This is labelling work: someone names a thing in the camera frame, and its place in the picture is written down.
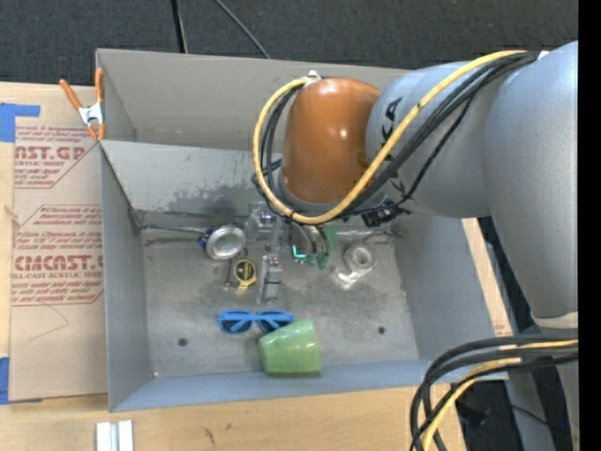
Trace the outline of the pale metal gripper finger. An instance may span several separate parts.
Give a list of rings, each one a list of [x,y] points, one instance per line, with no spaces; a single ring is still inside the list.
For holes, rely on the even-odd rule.
[[[263,202],[249,205],[249,215],[244,224],[244,232],[248,241],[268,240],[275,223],[275,214]]]
[[[282,274],[283,269],[277,255],[262,256],[256,291],[258,302],[269,302],[278,298]]]

